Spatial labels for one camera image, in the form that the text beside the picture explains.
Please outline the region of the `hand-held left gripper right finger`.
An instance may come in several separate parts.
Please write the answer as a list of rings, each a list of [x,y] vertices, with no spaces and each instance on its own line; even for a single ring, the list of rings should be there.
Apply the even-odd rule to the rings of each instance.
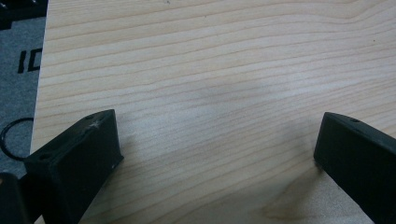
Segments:
[[[396,224],[395,138],[326,112],[314,159],[375,224]]]

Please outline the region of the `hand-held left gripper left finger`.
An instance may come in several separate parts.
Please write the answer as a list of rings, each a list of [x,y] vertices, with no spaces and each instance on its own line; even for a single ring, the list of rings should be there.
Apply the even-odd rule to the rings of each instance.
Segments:
[[[114,110],[79,120],[24,160],[32,217],[78,224],[122,160]]]

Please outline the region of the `black equipment base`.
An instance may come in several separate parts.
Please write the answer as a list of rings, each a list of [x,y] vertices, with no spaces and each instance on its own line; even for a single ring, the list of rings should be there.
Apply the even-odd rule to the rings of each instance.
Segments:
[[[0,0],[0,31],[11,28],[14,21],[47,15],[49,0]]]

